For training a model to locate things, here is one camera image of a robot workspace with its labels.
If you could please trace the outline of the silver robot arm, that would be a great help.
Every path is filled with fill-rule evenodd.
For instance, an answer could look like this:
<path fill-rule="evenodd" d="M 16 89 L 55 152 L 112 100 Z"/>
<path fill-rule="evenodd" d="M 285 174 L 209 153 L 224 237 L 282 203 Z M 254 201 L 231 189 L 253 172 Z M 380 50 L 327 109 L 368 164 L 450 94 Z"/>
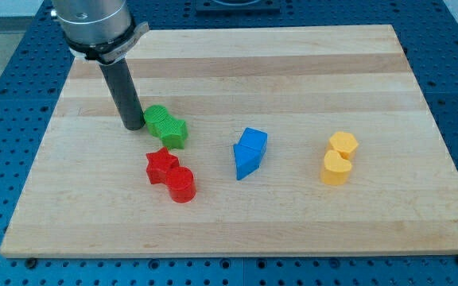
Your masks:
<path fill-rule="evenodd" d="M 60 23 L 72 54 L 102 65 L 123 58 L 149 32 L 136 22 L 126 0 L 52 0 L 51 16 Z"/>

